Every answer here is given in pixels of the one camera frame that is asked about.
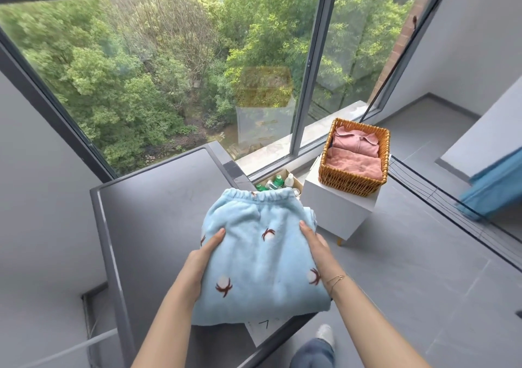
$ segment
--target gold bracelet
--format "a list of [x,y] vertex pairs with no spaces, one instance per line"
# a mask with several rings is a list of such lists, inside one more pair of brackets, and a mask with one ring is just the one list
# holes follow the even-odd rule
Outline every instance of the gold bracelet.
[[330,287],[330,292],[329,292],[330,296],[331,296],[331,292],[332,292],[332,290],[334,289],[334,286],[335,286],[339,281],[341,281],[342,279],[344,279],[344,275],[337,275],[336,277],[334,277],[334,278],[332,278],[332,279],[330,279],[330,280],[328,280],[328,281],[326,282],[326,284],[328,284],[328,283],[330,283],[330,281],[334,281],[334,280],[335,280],[335,283],[332,284],[332,286]]

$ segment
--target white bottle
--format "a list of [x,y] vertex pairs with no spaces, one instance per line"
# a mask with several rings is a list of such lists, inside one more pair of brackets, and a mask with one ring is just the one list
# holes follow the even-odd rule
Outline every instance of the white bottle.
[[293,174],[292,173],[288,173],[288,177],[286,178],[286,180],[284,180],[284,186],[285,187],[293,187]]

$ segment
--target window frame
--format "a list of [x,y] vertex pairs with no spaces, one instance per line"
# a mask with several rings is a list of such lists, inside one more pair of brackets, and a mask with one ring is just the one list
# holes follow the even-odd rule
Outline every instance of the window frame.
[[[0,0],[5,2],[37,1],[37,0]],[[378,114],[386,105],[397,82],[399,81],[404,69],[417,48],[422,35],[426,31],[430,21],[433,19],[440,0],[429,0],[427,6],[419,18],[418,28],[414,31],[408,45],[405,47],[403,55],[396,63],[395,70],[390,73],[387,81],[379,95],[369,104],[371,111],[366,114],[365,121]],[[292,125],[292,138],[288,154],[282,158],[267,163],[248,177],[252,181],[264,178],[275,170],[286,166],[290,162],[301,162],[299,159],[307,158],[311,154],[316,154],[317,149],[322,147],[326,141],[326,135],[317,138],[315,141],[301,147],[301,140],[305,127],[305,121],[310,109],[313,88],[317,79],[317,73],[321,64],[321,57],[325,46],[330,18],[334,8],[335,0],[319,0],[312,39],[310,41],[309,52],[307,55],[306,67],[304,70],[301,95],[296,108],[296,117]],[[36,71],[30,66],[29,62],[23,57],[16,45],[0,28],[0,72],[2,72],[11,83],[23,94],[29,103],[44,117],[51,127],[66,141],[69,146],[80,156],[89,169],[100,179],[102,183],[109,182],[118,178],[114,169],[104,159],[97,147],[88,139],[81,128],[69,115],[62,103],[46,86]]]

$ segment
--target jeans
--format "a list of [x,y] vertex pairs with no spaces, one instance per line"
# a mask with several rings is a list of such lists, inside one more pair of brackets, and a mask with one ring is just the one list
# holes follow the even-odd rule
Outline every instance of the jeans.
[[328,342],[313,338],[295,353],[290,368],[333,368],[335,353]]

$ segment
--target wicker basket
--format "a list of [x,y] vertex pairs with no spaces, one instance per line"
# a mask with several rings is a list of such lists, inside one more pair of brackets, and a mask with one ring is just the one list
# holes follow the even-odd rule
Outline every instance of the wicker basket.
[[[326,153],[331,147],[334,140],[334,131],[344,126],[346,130],[358,129],[365,133],[375,133],[379,138],[379,158],[381,158],[381,169],[383,171],[383,179],[375,180],[357,174],[348,173],[344,170],[335,169],[326,164]],[[358,122],[346,121],[336,118],[331,125],[330,133],[326,139],[326,144],[321,155],[321,164],[319,165],[319,181],[329,187],[338,189],[343,192],[359,196],[368,196],[374,193],[381,185],[386,183],[388,178],[388,160],[390,153],[390,131],[382,127],[361,124]]]

